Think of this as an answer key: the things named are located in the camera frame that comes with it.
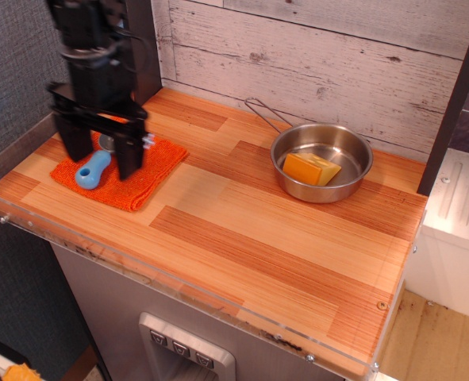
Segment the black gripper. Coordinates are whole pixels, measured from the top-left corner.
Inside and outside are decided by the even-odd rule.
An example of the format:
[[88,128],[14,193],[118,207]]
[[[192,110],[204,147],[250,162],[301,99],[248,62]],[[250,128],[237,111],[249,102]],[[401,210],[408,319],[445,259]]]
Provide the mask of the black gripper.
[[62,46],[69,83],[50,83],[58,133],[74,162],[92,153],[90,133],[114,139],[120,180],[143,164],[147,113],[133,100],[136,70],[128,43],[97,47]]

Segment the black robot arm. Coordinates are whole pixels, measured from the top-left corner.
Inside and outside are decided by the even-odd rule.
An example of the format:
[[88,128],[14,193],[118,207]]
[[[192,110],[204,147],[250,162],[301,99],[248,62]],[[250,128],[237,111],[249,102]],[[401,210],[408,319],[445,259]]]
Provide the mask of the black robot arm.
[[50,83],[52,113],[68,156],[75,162],[93,151],[93,133],[112,140],[107,155],[117,161],[120,180],[128,179],[144,161],[150,142],[147,112],[133,98],[137,69],[132,32],[104,1],[49,1],[60,32],[60,55],[69,83]]

